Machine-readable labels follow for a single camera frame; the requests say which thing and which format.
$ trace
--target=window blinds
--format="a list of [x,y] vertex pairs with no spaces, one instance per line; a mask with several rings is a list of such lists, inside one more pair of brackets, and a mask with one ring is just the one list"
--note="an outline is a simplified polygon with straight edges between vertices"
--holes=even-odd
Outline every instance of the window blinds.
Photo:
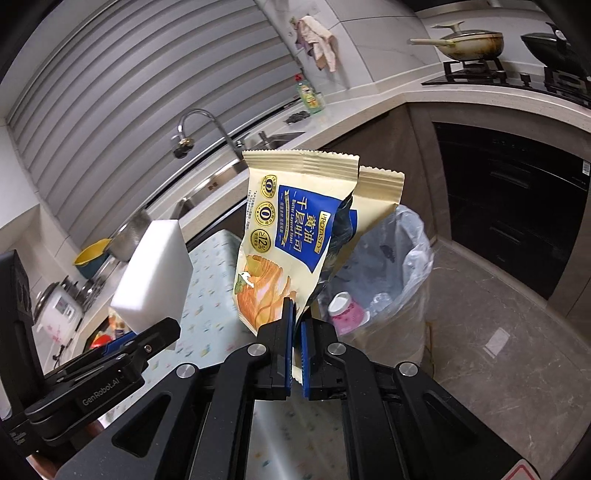
[[[26,168],[80,247],[109,236],[186,159],[179,115],[228,131],[292,98],[296,62],[253,0],[121,0],[54,54],[9,124]],[[221,135],[192,116],[199,152]]]

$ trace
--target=gas stove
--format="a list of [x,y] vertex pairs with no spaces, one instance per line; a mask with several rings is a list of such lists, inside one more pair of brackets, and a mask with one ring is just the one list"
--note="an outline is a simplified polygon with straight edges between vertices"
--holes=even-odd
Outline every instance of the gas stove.
[[[455,64],[459,64],[463,68],[453,70],[452,66]],[[591,81],[589,78],[579,78],[548,67],[544,67],[544,76],[508,72],[499,59],[473,62],[445,61],[443,68],[444,75],[423,82],[423,85],[498,85],[541,92],[591,108]]]

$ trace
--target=butter layered toast package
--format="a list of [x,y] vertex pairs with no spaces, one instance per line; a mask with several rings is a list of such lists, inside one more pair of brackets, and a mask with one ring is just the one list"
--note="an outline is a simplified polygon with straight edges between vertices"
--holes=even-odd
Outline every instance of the butter layered toast package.
[[404,173],[381,168],[359,167],[359,179],[353,190],[349,211],[353,238],[340,249],[332,275],[345,264],[361,236],[392,213],[402,198]]
[[253,332],[281,317],[283,298],[302,314],[324,264],[339,206],[358,177],[356,155],[304,150],[245,151],[245,234],[233,298]]

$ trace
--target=kitchen sink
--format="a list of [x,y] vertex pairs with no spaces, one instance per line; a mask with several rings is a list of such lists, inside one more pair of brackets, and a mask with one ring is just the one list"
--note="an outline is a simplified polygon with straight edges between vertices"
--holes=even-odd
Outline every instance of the kitchen sink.
[[270,135],[269,137],[265,138],[267,141],[262,141],[254,145],[251,150],[276,150],[277,148],[281,148],[288,142],[291,142],[294,138],[303,135],[304,132],[290,132],[287,134],[275,134]]
[[221,186],[228,183],[248,166],[244,160],[233,160],[203,180],[191,193],[178,201],[171,219],[180,220]]

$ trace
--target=marble floor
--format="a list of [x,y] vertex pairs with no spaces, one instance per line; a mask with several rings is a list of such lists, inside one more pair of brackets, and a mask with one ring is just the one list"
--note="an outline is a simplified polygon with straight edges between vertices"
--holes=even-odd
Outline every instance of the marble floor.
[[435,379],[551,479],[591,421],[589,346],[487,262],[434,250]]

